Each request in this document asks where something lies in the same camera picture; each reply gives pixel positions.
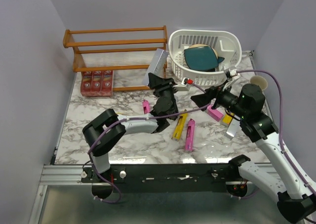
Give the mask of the large pink toothpaste box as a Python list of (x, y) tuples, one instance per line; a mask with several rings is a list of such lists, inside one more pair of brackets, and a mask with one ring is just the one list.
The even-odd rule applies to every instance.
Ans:
[(207, 107), (206, 112), (211, 118), (213, 118), (217, 122), (219, 122), (224, 116), (219, 110), (212, 109), (212, 105), (209, 105)]

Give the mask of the red 3D toothpaste box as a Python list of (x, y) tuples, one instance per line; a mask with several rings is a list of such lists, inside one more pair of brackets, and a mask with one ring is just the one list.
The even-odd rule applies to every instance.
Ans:
[(85, 71), (81, 73), (80, 93), (82, 96), (91, 96), (92, 71)]
[(103, 72), (101, 95), (111, 96), (113, 94), (113, 71), (107, 70)]
[(91, 82), (91, 95), (98, 96), (102, 85), (102, 71), (94, 71)]

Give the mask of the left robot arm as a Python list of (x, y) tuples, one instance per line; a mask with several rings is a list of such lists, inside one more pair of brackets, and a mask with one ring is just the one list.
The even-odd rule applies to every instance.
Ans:
[(99, 182), (109, 178), (109, 152), (124, 135), (160, 133), (169, 127), (168, 119), (176, 120), (178, 117), (174, 79), (161, 78), (153, 73), (149, 73), (148, 77), (149, 88), (158, 98), (149, 113), (132, 119), (117, 114), (114, 109), (107, 109), (82, 129), (94, 165), (92, 175)]

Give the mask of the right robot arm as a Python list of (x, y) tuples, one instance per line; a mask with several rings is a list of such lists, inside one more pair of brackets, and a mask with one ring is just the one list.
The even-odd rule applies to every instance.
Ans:
[(210, 87), (191, 100), (201, 109), (214, 101), (240, 118), (243, 133), (266, 155), (280, 180), (261, 171), (249, 158), (240, 155), (227, 168), (232, 180), (246, 179), (269, 195), (279, 212), (292, 224), (316, 210), (316, 183), (302, 169), (281, 137), (280, 127), (263, 111), (265, 96), (259, 86), (246, 84), (239, 96), (224, 89), (223, 85)]

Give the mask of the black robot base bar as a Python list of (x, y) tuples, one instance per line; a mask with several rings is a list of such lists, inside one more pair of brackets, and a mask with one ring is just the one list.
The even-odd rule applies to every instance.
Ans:
[(84, 167), (81, 182), (92, 184), (92, 193), (109, 197), (114, 189), (122, 193), (223, 192), (237, 197), (251, 193), (250, 184), (229, 164), (114, 164), (99, 178)]

